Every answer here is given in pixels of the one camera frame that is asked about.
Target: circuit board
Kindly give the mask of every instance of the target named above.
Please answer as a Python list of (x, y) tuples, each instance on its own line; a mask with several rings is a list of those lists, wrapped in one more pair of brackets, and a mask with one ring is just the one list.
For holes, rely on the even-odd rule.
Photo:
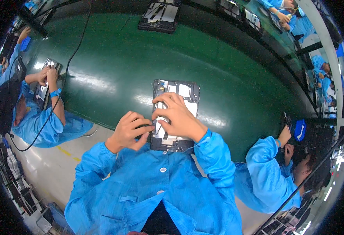
[[(184, 99), (185, 105), (188, 110), (194, 115), (198, 116), (199, 104), (199, 91), (200, 87), (195, 82), (186, 81), (167, 81), (167, 80), (154, 80), (153, 84), (153, 97), (160, 96), (165, 92), (174, 92), (181, 95)], [(167, 106), (163, 102), (158, 102), (153, 105), (152, 112), (157, 108), (166, 109)], [(187, 152), (194, 153), (194, 141), (183, 136), (169, 135), (158, 123), (158, 120), (164, 120), (171, 124), (167, 117), (158, 117), (153, 121), (155, 129), (152, 131), (151, 149), (162, 150), (167, 152)]]

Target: green workbench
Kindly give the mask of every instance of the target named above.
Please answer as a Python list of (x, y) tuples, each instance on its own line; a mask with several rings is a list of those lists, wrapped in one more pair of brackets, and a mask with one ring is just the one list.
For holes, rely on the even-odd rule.
[[(304, 116), (278, 78), (234, 47), (184, 25), (173, 35), (139, 31), (138, 21), (91, 16), (62, 92), (66, 110), (114, 130), (129, 110), (151, 117), (154, 79), (194, 81), (201, 87), (198, 118), (223, 136), (238, 162), (258, 138), (278, 136), (283, 111)], [(50, 57), (63, 74), (84, 22), (82, 15), (52, 21), (47, 39), (33, 36), (23, 57), (27, 72), (40, 71)]]

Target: ceiling light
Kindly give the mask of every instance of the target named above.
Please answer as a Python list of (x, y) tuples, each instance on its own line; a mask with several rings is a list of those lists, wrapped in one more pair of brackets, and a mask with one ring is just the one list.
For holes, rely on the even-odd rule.
[(331, 190), (332, 190), (332, 187), (330, 187), (330, 188), (329, 188), (329, 191), (327, 191), (327, 194), (326, 194), (326, 196), (325, 196), (325, 199), (323, 200), (324, 202), (325, 202), (325, 201), (327, 200), (327, 198), (329, 197)]

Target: workstation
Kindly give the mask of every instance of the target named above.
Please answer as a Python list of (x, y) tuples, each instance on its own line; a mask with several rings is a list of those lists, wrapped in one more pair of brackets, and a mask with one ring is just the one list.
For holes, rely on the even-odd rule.
[[(141, 14), (146, 2), (109, 4), (108, 13), (93, 12), (69, 66), (61, 96), (65, 109), (114, 130), (128, 110), (151, 116), (154, 79), (194, 81), (201, 86), (199, 119), (236, 151), (233, 161), (244, 162), (259, 137), (278, 134), (283, 112), (294, 118), (316, 114), (305, 87), (297, 82), (303, 84), (303, 63), (289, 33), (280, 34), (255, 0), (242, 4), (260, 15), (263, 35), (248, 35), (225, 16), (204, 11), (207, 6), (194, 7), (196, 3), (182, 4), (172, 35), (137, 29), (140, 16), (130, 15), (130, 9)], [(23, 56), (27, 73), (38, 72), (45, 59), (52, 58), (62, 65), (64, 76), (85, 21), (82, 15), (61, 18), (59, 11), (69, 6), (56, 9), (53, 22), (45, 26), (47, 38), (33, 37)], [(273, 52), (280, 57), (293, 54), (286, 62), (291, 66), (279, 62)]]

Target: hand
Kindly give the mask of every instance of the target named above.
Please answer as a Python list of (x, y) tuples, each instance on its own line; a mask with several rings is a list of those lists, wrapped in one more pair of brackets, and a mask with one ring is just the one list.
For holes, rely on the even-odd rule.
[(31, 32), (31, 28), (25, 27), (22, 33), (20, 33), (19, 35), (18, 44), (20, 44), (25, 38), (27, 38), (30, 32)]
[(37, 81), (43, 87), (47, 86), (45, 83), (45, 78), (47, 77), (48, 71), (49, 71), (49, 67), (45, 67), (40, 72), (37, 73)]
[(289, 19), (288, 16), (284, 15), (282, 12), (278, 13), (278, 18), (281, 22), (284, 23), (289, 23), (291, 21), (291, 19)]
[(279, 146), (280, 148), (283, 148), (286, 143), (288, 143), (288, 140), (291, 138), (291, 131), (289, 130), (289, 127), (286, 125), (282, 133), (280, 133), (278, 140), (282, 144), (282, 146)]
[(169, 118), (172, 122), (171, 125), (164, 120), (158, 120), (158, 123), (161, 124), (168, 134), (188, 137), (195, 142), (199, 142), (206, 134), (207, 126), (203, 125), (191, 114), (182, 96), (172, 92), (163, 93), (152, 102), (164, 102), (164, 104), (168, 106), (167, 109), (156, 109), (151, 117), (152, 120), (156, 119), (158, 116)]
[(288, 166), (290, 164), (293, 155), (294, 146), (292, 144), (286, 144), (284, 146), (284, 164)]
[[(112, 153), (118, 153), (123, 148), (140, 150), (146, 143), (149, 132), (154, 129), (154, 126), (135, 128), (147, 124), (151, 125), (152, 122), (136, 112), (128, 111), (118, 122), (113, 135), (105, 142), (105, 146)], [(142, 135), (142, 137), (136, 142), (134, 138), (138, 135)]]
[(47, 70), (47, 82), (48, 82), (48, 84), (49, 85), (56, 85), (57, 84), (57, 78), (58, 78), (58, 72), (54, 68), (54, 65), (52, 65), (51, 68), (49, 68), (49, 66), (47, 66), (44, 69)]
[(287, 28), (288, 24), (284, 21), (279, 21), (280, 26), (282, 26), (283, 28)]

